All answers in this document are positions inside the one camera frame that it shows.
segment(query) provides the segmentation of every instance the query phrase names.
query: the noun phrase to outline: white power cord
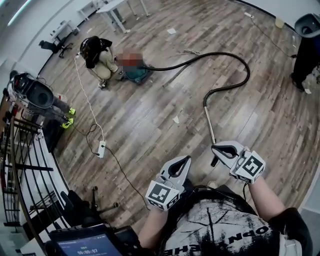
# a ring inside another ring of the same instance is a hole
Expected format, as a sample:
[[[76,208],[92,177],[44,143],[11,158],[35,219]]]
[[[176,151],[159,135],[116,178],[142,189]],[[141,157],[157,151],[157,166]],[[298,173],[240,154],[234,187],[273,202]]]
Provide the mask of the white power cord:
[[[84,86],[82,85],[82,82],[81,82],[81,78],[80,78],[80,74],[79,74],[79,70],[78,70],[78,65],[77,65],[77,56],[78,56],[78,55],[76,55],[76,56],[74,57],[74,63],[75,63],[76,73],[78,74],[78,78],[79,78],[79,81],[80,81],[80,85],[81,85],[82,91],[84,92],[84,95],[86,96],[86,101],[89,103],[90,110],[91,110],[91,112],[92,112],[92,115],[93,115],[95,124],[96,124],[97,126],[99,126],[99,128],[101,129],[102,141],[104,142],[104,141],[105,141],[104,130],[102,130],[102,127],[100,126],[100,124],[97,123],[97,119],[96,119],[96,116],[95,116],[95,114],[94,114],[94,111],[92,110],[91,103],[89,102],[88,96],[87,96],[86,91],[85,91],[85,89],[84,89]]]

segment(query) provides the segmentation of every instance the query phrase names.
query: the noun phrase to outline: khaki pants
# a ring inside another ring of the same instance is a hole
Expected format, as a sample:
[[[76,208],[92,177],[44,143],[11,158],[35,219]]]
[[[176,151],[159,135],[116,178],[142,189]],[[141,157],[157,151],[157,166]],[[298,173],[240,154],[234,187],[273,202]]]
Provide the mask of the khaki pants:
[[[93,70],[102,80],[108,80],[111,77],[111,72],[117,72],[118,66],[115,64],[114,57],[109,50],[100,53],[99,62]]]

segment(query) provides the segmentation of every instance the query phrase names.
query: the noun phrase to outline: metal railing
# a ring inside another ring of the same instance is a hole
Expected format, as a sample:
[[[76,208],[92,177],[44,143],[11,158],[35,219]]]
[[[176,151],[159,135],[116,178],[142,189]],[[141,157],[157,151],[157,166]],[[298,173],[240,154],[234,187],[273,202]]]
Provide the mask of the metal railing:
[[[19,226],[19,216],[23,213],[29,231],[43,252],[45,241],[39,236],[40,232],[48,234],[51,224],[55,229],[68,227],[62,218],[59,203],[62,200],[53,179],[54,169],[46,160],[48,151],[44,147],[39,125],[12,118],[5,134],[1,170],[6,224]]]

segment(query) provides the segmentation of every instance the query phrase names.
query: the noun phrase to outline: black chair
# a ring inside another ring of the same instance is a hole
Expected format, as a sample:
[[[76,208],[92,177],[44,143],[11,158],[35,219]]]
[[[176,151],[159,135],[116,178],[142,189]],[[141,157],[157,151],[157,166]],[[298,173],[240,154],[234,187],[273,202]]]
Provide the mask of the black chair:
[[[82,200],[73,190],[70,190],[68,195],[65,192],[61,192],[61,197],[65,201],[62,215],[70,227],[79,225],[90,227],[106,222],[106,220],[100,217],[100,214],[119,207],[119,204],[116,202],[112,207],[98,210],[95,198],[95,191],[97,190],[98,188],[96,186],[92,189],[93,197],[91,207],[88,201]]]
[[[58,44],[54,44],[52,42],[47,41],[41,41],[39,43],[39,46],[42,49],[51,50],[54,54],[57,54],[60,50],[59,58],[64,58],[64,53],[66,50],[71,50],[72,48],[70,46],[73,45],[73,43],[69,43],[67,46],[65,46],[65,42],[67,41],[67,38],[64,37]]]

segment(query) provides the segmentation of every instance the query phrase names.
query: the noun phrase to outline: yellow shoe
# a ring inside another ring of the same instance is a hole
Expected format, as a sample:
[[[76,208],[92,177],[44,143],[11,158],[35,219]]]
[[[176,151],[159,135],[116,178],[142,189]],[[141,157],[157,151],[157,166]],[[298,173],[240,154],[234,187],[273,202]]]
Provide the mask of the yellow shoe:
[[[74,123],[74,119],[73,118],[68,118],[68,122],[65,122],[62,124],[62,128],[64,129],[68,129],[70,127],[70,125],[72,125]]]
[[[69,114],[74,115],[75,113],[76,113],[76,110],[70,107]]]

